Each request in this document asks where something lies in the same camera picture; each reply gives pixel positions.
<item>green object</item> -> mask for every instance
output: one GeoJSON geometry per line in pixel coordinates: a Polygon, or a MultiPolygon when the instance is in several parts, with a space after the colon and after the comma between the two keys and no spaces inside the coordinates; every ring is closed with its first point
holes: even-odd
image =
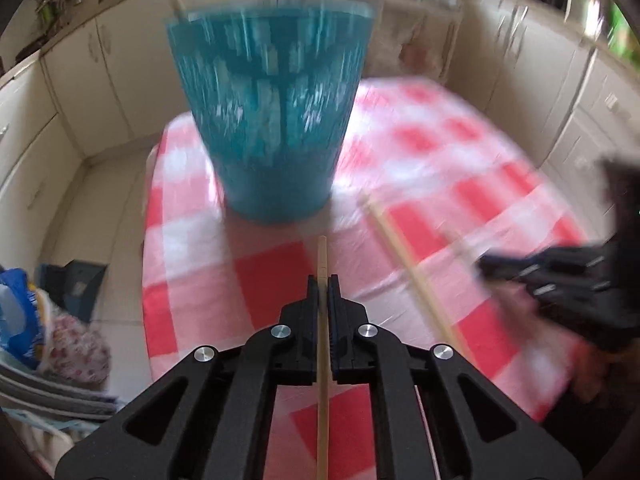
{"type": "Polygon", "coordinates": [[[609,49],[640,70],[640,44],[617,5],[611,6],[611,23],[609,49]]]}

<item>blue plastic bag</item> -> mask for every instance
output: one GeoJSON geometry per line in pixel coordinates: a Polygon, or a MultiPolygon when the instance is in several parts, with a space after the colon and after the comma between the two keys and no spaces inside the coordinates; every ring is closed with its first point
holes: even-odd
{"type": "Polygon", "coordinates": [[[45,345],[44,312],[22,269],[0,274],[0,348],[35,370],[45,345]]]}

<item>teal plastic bucket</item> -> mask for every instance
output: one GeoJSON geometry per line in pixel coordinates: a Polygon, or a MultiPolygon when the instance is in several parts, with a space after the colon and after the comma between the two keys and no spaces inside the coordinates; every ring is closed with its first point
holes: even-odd
{"type": "Polygon", "coordinates": [[[258,222],[328,200],[371,34],[366,4],[227,7],[168,25],[228,206],[258,222]]]}

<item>red and white tablecloth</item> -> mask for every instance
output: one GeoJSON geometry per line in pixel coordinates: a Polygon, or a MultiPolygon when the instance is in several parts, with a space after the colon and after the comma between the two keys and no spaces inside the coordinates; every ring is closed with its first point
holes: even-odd
{"type": "MultiPolygon", "coordinates": [[[[503,133],[441,86],[417,79],[360,84],[331,201],[292,224],[256,225],[226,209],[191,115],[167,126],[149,191],[143,257],[153,377],[199,345],[232,348],[274,324],[284,304],[305,297],[321,234],[345,298],[363,303],[371,322],[405,343],[436,343],[404,272],[357,205],[363,189],[404,232],[480,370],[540,420],[570,370],[536,342],[514,336],[440,228],[446,222],[478,255],[489,248],[529,253],[580,242],[582,234],[554,188],[503,133]]],[[[548,330],[569,356],[574,339],[548,330]]],[[[316,399],[313,388],[278,390],[265,478],[314,476],[316,399]]],[[[366,387],[336,386],[330,410],[330,477],[375,478],[366,387]]]]}

